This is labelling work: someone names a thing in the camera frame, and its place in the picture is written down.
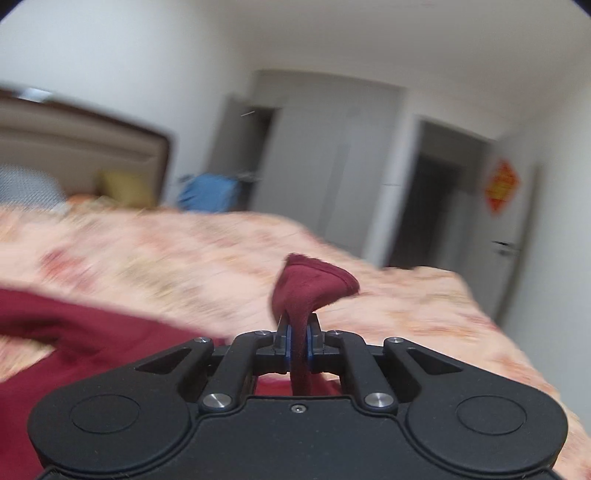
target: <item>yellow pillow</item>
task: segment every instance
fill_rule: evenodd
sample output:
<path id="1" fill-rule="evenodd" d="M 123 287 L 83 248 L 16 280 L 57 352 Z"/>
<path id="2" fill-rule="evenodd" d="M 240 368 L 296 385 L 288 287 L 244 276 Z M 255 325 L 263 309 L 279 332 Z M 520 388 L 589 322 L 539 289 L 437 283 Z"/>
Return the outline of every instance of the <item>yellow pillow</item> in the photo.
<path id="1" fill-rule="evenodd" d="M 155 208 L 156 198 L 137 173 L 120 170 L 99 172 L 99 193 L 111 197 L 122 207 Z"/>

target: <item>blue cloth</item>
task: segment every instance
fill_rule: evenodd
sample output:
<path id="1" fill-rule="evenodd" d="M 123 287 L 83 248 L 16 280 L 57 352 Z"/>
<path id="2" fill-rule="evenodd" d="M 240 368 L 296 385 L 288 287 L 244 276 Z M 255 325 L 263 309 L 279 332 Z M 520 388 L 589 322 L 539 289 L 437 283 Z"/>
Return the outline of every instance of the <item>blue cloth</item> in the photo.
<path id="1" fill-rule="evenodd" d="M 178 206 L 183 210 L 200 212 L 227 212 L 238 196 L 238 182 L 234 179 L 204 173 L 190 180 L 178 196 Z"/>

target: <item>white ceiling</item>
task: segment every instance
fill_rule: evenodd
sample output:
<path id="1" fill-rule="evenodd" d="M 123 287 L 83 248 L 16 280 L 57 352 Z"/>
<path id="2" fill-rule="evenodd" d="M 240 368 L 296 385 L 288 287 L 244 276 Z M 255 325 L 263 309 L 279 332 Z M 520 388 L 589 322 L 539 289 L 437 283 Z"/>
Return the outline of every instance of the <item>white ceiling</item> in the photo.
<path id="1" fill-rule="evenodd" d="M 453 86 L 507 110 L 527 109 L 591 48 L 591 18 L 571 0 L 223 2 L 263 68 L 348 74 L 355 64 L 368 78 Z"/>

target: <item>headboard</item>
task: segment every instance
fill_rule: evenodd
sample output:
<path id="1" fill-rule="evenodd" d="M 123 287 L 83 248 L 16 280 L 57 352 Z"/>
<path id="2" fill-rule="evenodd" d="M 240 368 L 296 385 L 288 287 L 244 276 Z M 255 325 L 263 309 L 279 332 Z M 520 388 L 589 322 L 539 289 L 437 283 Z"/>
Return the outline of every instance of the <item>headboard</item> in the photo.
<path id="1" fill-rule="evenodd" d="M 53 175 L 67 194 L 96 193 L 99 170 L 138 173 L 162 194 L 168 138 L 150 129 L 53 100 L 0 89 L 0 163 Z"/>

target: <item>red cloth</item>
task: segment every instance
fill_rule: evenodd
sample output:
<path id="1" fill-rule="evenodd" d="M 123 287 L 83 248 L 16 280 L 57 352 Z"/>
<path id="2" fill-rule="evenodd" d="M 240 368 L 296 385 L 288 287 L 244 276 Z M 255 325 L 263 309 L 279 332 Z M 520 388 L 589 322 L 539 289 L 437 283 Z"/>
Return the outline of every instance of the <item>red cloth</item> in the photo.
<path id="1" fill-rule="evenodd" d="M 200 336 L 11 290 L 0 290 L 0 335 L 56 347 L 47 358 L 0 383 L 0 478 L 11 480 L 32 480 L 43 470 L 27 435 L 27 419 L 46 394 Z"/>
<path id="2" fill-rule="evenodd" d="M 294 395 L 318 395 L 328 387 L 321 375 L 307 368 L 306 327 L 310 313 L 359 291 L 359 282 L 346 270 L 304 255 L 287 257 L 273 296 L 271 308 L 278 322 L 286 313 L 291 334 L 291 388 Z"/>

